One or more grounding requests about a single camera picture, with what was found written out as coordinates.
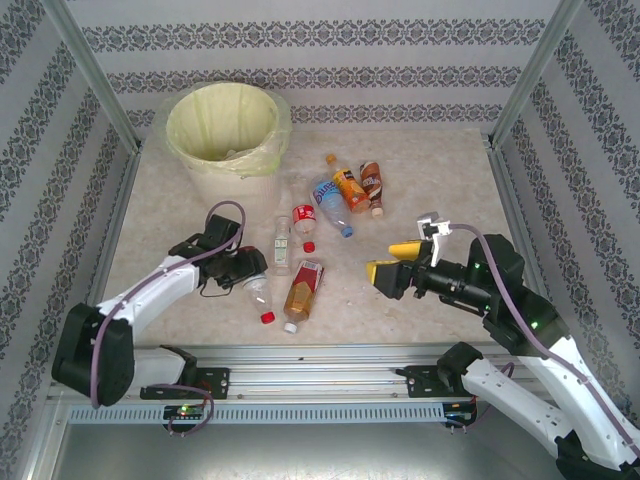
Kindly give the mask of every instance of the plastic bottle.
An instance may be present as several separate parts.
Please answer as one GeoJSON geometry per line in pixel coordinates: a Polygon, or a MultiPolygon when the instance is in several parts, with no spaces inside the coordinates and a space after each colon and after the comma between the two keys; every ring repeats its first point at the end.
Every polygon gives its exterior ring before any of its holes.
{"type": "Polygon", "coordinates": [[[272,323],[276,316],[271,307],[271,291],[267,276],[264,273],[254,275],[242,284],[242,289],[246,292],[247,298],[251,301],[258,313],[262,323],[272,323]]]}
{"type": "Polygon", "coordinates": [[[316,228],[316,213],[307,194],[307,181],[304,177],[294,177],[291,181],[293,198],[293,228],[302,240],[302,248],[306,253],[315,251],[313,232],[316,228]]]}
{"type": "Polygon", "coordinates": [[[371,200],[364,193],[364,190],[356,181],[353,173],[348,168],[338,165],[336,156],[332,153],[327,155],[327,165],[332,174],[333,182],[340,189],[340,193],[344,197],[349,210],[352,213],[362,213],[369,210],[371,200]]]}
{"type": "Polygon", "coordinates": [[[278,217],[273,239],[271,267],[276,275],[291,275],[291,219],[278,217]]]}
{"type": "Polygon", "coordinates": [[[289,295],[284,303],[284,314],[287,316],[287,323],[284,331],[296,333],[298,326],[309,319],[311,306],[316,297],[324,267],[316,260],[303,260],[298,266],[296,276],[291,283],[289,295]]]}
{"type": "Polygon", "coordinates": [[[327,174],[318,175],[311,180],[311,199],[318,205],[329,223],[336,227],[344,238],[353,235],[349,225],[349,209],[344,203],[340,190],[327,174]]]}
{"type": "Polygon", "coordinates": [[[371,200],[371,215],[381,217],[384,215],[382,209],[382,177],[380,176],[380,166],[376,162],[365,162],[360,165],[360,179],[362,189],[371,200]]]}

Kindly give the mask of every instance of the trash can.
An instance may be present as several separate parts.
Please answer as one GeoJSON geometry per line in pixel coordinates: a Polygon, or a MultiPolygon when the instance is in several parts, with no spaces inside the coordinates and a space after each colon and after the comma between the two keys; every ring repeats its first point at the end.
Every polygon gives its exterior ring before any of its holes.
{"type": "MultiPolygon", "coordinates": [[[[185,165],[207,207],[235,200],[247,222],[271,218],[291,134],[291,112],[282,97],[241,83],[199,84],[166,101],[154,129],[185,165]]],[[[233,207],[222,207],[220,214],[239,219],[233,207]]]]}

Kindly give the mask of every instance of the patterned wallpaper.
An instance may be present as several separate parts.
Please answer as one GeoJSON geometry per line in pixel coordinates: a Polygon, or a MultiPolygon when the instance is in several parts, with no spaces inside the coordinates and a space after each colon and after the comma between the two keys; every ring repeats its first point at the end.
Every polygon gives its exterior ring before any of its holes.
{"type": "Polygon", "coordinates": [[[488,133],[558,0],[70,1],[141,135],[201,81],[275,90],[297,129],[488,133]]]}
{"type": "Polygon", "coordinates": [[[585,2],[502,145],[549,295],[636,422],[639,12],[638,0],[585,2]]]}
{"type": "Polygon", "coordinates": [[[0,2],[0,479],[13,478],[129,152],[36,0],[0,2]]]}

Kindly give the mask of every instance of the plastic bag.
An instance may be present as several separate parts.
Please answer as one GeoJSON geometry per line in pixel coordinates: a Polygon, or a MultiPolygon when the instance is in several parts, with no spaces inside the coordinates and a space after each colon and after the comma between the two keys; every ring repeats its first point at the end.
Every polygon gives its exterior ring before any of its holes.
{"type": "Polygon", "coordinates": [[[272,92],[232,82],[198,83],[166,100],[153,129],[192,173],[271,175],[289,146],[291,111],[272,92]]]}

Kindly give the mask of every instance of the metal base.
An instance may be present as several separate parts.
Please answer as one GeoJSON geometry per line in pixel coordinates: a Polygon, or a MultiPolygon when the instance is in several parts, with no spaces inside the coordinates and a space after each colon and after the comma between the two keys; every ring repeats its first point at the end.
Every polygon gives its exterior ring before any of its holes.
{"type": "MultiPolygon", "coordinates": [[[[513,361],[515,381],[548,398],[531,372],[502,347],[489,343],[473,346],[498,368],[513,361]]],[[[442,421],[443,404],[462,403],[468,396],[411,398],[406,379],[395,370],[407,365],[435,365],[450,347],[433,344],[182,348],[198,358],[200,367],[230,370],[227,399],[215,403],[212,423],[304,424],[442,421]]],[[[184,403],[143,400],[139,393],[129,391],[117,405],[94,411],[88,398],[52,384],[22,478],[51,478],[69,425],[82,422],[161,425],[165,406],[184,403]]]]}
{"type": "MultiPolygon", "coordinates": [[[[226,400],[229,392],[228,368],[198,368],[196,381],[193,386],[207,390],[214,400],[226,400]]],[[[198,400],[201,395],[184,390],[171,390],[167,388],[141,388],[141,400],[198,400]]]]}

